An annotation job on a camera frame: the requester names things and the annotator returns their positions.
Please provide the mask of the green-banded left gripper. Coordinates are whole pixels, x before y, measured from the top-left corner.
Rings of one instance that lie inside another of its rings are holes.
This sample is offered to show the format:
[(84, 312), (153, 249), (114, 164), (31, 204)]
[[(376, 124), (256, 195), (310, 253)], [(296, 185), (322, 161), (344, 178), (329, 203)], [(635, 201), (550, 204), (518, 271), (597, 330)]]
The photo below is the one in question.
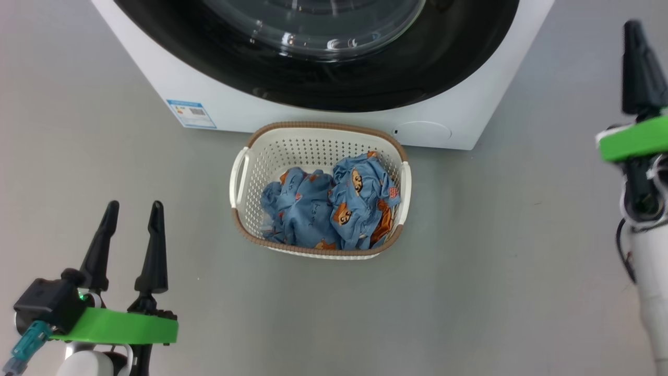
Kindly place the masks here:
[[(97, 294), (109, 288), (106, 273), (119, 208), (117, 201), (108, 203), (79, 269), (84, 276), (81, 287), (96, 293), (82, 293), (80, 300), (88, 307), (76, 326), (67, 335), (53, 336), (67, 344), (57, 375), (148, 375), (153, 346), (177, 341), (176, 314), (157, 309), (153, 298), (140, 296), (130, 311), (120, 312), (104, 307)], [(152, 204), (147, 229), (149, 242), (135, 290), (164, 293), (169, 290), (169, 268), (160, 201)]]

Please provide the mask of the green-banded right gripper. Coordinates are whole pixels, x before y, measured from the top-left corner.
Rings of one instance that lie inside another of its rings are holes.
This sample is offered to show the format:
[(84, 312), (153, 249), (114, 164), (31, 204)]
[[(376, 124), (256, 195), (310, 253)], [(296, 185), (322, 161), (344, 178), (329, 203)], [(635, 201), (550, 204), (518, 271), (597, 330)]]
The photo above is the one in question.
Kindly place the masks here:
[(619, 208), (634, 228), (666, 225), (665, 74), (639, 20), (624, 23), (622, 113), (653, 118), (597, 134), (601, 159), (621, 172)]

